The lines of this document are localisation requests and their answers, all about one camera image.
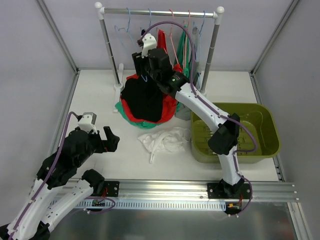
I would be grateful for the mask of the black tank top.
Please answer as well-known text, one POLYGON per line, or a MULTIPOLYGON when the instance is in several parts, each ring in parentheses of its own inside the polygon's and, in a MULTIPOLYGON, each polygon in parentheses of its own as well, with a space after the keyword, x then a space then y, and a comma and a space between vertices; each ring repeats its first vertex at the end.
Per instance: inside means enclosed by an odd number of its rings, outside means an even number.
POLYGON ((152 77, 147 76, 145 82, 137 74, 129 76, 121 92, 121 100, 132 122, 157 123, 162 118, 163 94, 152 77))

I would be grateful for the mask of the pink wire hanger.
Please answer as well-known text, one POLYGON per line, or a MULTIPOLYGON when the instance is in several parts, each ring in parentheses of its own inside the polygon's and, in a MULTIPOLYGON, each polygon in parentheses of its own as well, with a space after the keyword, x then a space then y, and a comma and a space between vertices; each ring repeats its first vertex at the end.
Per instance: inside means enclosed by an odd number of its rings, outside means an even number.
POLYGON ((170 44, 172 46, 172 50, 173 50, 173 54, 174 54, 174 60, 175 60, 175 63, 172 63, 170 61, 170 64, 172 65, 174 71, 179 72, 179 73, 183 73, 183 69, 182 69, 180 62, 178 60, 177 51, 176 51, 175 44, 173 41, 173 25, 170 26, 169 33, 166 33, 165 31, 163 31, 162 29, 160 29, 158 27, 156 28, 156 31, 157 31, 157 48, 163 49, 164 52, 166 54, 168 54, 166 37, 169 37, 170 44))

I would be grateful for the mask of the green tank top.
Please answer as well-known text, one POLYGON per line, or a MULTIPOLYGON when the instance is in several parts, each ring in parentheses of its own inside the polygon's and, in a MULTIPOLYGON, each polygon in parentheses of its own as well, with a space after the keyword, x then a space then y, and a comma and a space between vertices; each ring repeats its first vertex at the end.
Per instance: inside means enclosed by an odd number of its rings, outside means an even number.
MULTIPOLYGON (((158 30, 157 46, 166 54, 168 53, 166 34, 158 30)), ((183 73, 186 77, 190 75, 189 39, 182 32, 177 49, 174 53, 175 61, 172 70, 183 73)), ((120 94, 120 102, 115 104, 121 116, 131 125, 141 129, 152 129, 164 124, 174 116, 178 119, 189 121, 191 111, 174 97, 163 93, 152 77, 144 70, 141 52, 132 55, 135 74, 126 78, 124 89, 120 94)))

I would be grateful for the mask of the white tank top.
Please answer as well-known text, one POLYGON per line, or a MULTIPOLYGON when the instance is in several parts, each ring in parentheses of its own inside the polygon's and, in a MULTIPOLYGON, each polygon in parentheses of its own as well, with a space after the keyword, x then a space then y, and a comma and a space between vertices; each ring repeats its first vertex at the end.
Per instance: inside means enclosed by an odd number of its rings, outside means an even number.
POLYGON ((186 150, 191 140, 191 130, 173 127, 154 133, 140 135, 137 138, 150 153, 149 163, 153 164, 157 153, 180 153, 186 150))

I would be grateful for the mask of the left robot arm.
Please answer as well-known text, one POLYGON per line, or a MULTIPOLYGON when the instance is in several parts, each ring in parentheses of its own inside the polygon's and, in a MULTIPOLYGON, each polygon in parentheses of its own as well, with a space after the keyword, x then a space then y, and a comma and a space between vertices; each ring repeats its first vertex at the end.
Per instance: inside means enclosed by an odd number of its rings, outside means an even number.
POLYGON ((43 161, 26 204, 11 223, 1 226, 2 240, 48 240, 58 224, 82 200, 107 196, 105 178, 89 169, 70 192, 51 204, 89 157, 117 150, 120 138, 108 126, 103 130, 105 140, 99 132, 77 127, 61 142, 57 151, 43 161))

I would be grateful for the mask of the salmon wire hanger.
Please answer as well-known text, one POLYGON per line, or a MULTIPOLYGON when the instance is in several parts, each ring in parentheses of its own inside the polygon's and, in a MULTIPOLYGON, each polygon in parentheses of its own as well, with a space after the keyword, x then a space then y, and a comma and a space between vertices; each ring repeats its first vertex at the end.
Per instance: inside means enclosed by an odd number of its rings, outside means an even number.
POLYGON ((188 11, 188 20, 184 21, 184 29, 185 29, 185 38, 184 38, 184 44, 183 44, 183 62, 182 62, 182 66, 183 66, 183 70, 185 70, 188 66, 188 62, 189 62, 189 50, 188 50, 188 35, 186 33, 186 31, 189 30, 189 25, 190 25, 190 19, 191 19, 191 15, 190 15, 190 11, 188 11))

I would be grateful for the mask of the red tank top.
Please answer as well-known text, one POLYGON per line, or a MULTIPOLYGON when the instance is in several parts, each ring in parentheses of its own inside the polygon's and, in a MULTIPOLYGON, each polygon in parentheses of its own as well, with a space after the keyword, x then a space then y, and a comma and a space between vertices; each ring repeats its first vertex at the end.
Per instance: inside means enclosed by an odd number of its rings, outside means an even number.
POLYGON ((121 96, 120 96, 121 101, 116 104, 116 108, 118 109, 118 111, 120 112, 122 117, 126 121, 128 121, 131 125, 142 128, 142 129, 151 129, 151 128, 154 128, 156 125, 160 125, 165 122, 168 122, 177 111, 177 107, 178 107, 177 100, 175 100, 174 98, 172 98, 171 96, 169 96, 165 93, 162 93, 162 96, 163 96, 162 116, 161 116, 161 120, 156 123, 148 122, 148 121, 131 121, 131 115, 127 115, 128 108, 123 107, 123 101, 122 101, 121 96))

